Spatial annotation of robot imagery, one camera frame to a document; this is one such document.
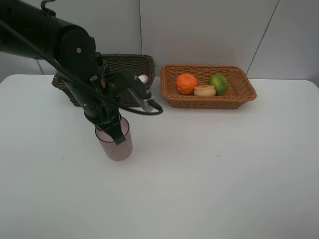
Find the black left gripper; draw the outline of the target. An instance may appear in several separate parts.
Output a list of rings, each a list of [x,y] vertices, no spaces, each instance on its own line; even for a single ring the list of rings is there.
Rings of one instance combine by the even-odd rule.
[[[101,83],[101,74],[90,73],[88,77],[77,77],[70,80],[62,74],[62,80],[82,107],[85,117],[98,131],[106,131],[107,142],[119,145],[125,141],[122,132],[119,109],[97,97],[106,92],[105,85]]]

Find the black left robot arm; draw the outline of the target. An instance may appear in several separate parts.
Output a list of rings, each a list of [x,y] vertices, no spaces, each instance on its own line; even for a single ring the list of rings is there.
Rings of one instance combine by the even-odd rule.
[[[61,20],[46,8],[21,0],[0,2],[0,49],[2,52],[52,65],[97,129],[115,144],[126,139],[122,132],[119,100],[108,83],[104,62],[96,44],[82,27]]]

